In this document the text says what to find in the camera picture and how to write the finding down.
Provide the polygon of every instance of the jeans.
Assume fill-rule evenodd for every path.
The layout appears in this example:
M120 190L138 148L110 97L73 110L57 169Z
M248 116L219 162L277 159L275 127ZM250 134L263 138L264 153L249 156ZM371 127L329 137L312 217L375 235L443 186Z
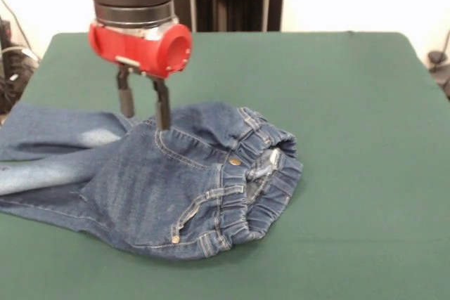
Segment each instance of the jeans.
M203 259L263 238L302 172L295 137L248 108L172 110L172 127L19 104L0 129L0 211L112 247Z

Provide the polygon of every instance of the cable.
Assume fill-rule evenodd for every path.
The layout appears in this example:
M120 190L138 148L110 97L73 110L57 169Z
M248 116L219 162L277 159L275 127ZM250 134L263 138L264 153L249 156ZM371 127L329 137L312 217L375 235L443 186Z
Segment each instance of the cable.
M25 46L11 46L1 50L1 54L8 53L11 51L19 51L22 54L25 54L28 58L33 59L37 63L41 62L41 58L37 56L31 49Z
M29 49L31 49L30 42L28 41L27 36L26 36L25 33L23 32L22 27L20 26L19 20L18 20L17 17L15 16L15 13L13 12L13 10L11 10L11 8L8 6L8 4L6 3L5 0L0 0L0 1L1 1L1 2L3 3L3 5L6 7L6 9L8 10L8 12L13 16L14 21L15 21L15 23L16 23L16 25L17 25L17 27L18 27L20 33L21 33L21 35L23 36L23 39L25 40L25 43L27 44L27 47L28 47Z
M444 61L445 51L449 47L449 40L450 40L450 30L447 32L447 38L445 39L444 48L442 49L441 58L439 59L438 63L441 63L442 61Z

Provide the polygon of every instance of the elastic waistband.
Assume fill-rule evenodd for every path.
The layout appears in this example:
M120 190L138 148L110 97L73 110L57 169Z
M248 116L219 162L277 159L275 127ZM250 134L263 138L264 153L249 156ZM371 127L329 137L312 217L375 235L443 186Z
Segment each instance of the elastic waistband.
M246 127L223 165L221 184L224 188L242 186L242 193L222 197L217 235L208 239L217 251L235 244L264 237L270 225L279 218L292 197L302 174L297 159L297 141L286 131L268 123L263 116L240 108ZM251 203L246 196L250 169L266 150L270 155L272 174L259 182L261 190Z

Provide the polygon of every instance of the copper rivet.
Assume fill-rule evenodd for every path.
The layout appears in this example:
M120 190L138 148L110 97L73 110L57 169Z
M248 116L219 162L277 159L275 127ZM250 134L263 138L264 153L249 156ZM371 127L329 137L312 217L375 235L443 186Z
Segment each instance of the copper rivet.
M238 158L232 158L230 159L230 163L232 165L240 165L240 160Z

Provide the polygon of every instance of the green table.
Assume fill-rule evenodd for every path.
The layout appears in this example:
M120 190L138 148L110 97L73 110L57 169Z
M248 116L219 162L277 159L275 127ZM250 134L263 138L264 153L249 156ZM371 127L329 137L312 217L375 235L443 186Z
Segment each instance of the green table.
M133 77L139 117L151 82ZM298 137L304 175L259 242L168 263L0 214L0 298L450 299L450 107L400 34L195 34L172 105L246 105ZM118 111L115 68L57 35L23 97Z

